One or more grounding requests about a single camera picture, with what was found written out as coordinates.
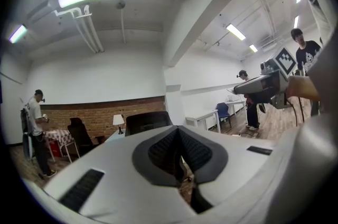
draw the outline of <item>chair backrest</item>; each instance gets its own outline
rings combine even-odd
[[[78,146],[81,145],[93,145],[85,125],[82,123],[80,118],[71,118],[71,124],[68,126],[68,131],[71,136],[75,139]]]
[[[229,116],[229,106],[226,103],[218,103],[216,109],[219,117],[223,118],[223,116]]]
[[[126,119],[126,136],[135,135],[150,129],[173,125],[166,111],[155,111],[132,115]]]

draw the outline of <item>office chair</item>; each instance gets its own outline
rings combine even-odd
[[[220,126],[221,125],[221,119],[224,118],[224,121],[226,118],[229,118],[229,124],[231,127],[231,119],[230,119],[230,114],[228,113],[229,106],[226,103],[218,103],[216,106],[217,113],[218,113],[218,118],[220,120]]]
[[[126,136],[135,135],[150,129],[173,125],[166,111],[155,111],[132,115],[126,119]]]
[[[85,125],[82,123],[80,118],[70,118],[70,125],[68,126],[68,131],[71,136],[74,138],[80,155],[88,153],[90,150],[94,149],[97,145],[94,145],[91,141]],[[96,136],[99,145],[102,143],[104,136]]]

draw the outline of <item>man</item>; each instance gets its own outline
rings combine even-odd
[[[296,60],[301,76],[307,76],[308,70],[317,61],[321,47],[315,41],[305,41],[300,29],[291,30],[292,39],[299,44]],[[311,116],[318,115],[319,102],[311,101]]]
[[[238,76],[245,81],[248,81],[250,78],[245,70],[240,70]],[[255,104],[249,97],[244,95],[247,99],[247,118],[248,125],[246,127],[251,131],[255,131],[259,128],[258,114],[257,114],[257,104]]]
[[[48,123],[49,120],[42,117],[41,115],[39,102],[42,100],[42,98],[42,91],[36,90],[34,96],[29,100],[27,108],[29,111],[29,120],[32,125],[32,146],[35,151],[36,160],[43,174],[50,178],[56,174],[56,171],[51,170],[47,164],[42,124]]]

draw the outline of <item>white t-shirt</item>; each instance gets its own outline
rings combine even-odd
[[[29,111],[30,122],[33,126],[32,134],[33,136],[39,136],[42,133],[42,128],[40,125],[36,124],[35,119],[42,117],[40,104],[36,102],[34,97],[32,97],[27,104],[27,108]]]

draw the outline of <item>table lamp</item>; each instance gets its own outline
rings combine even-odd
[[[121,126],[122,124],[124,124],[125,121],[123,120],[123,116],[122,114],[118,114],[118,115],[114,115],[114,118],[112,120],[112,125],[118,125],[118,129],[119,129],[119,135],[123,134],[123,131],[121,130]]]

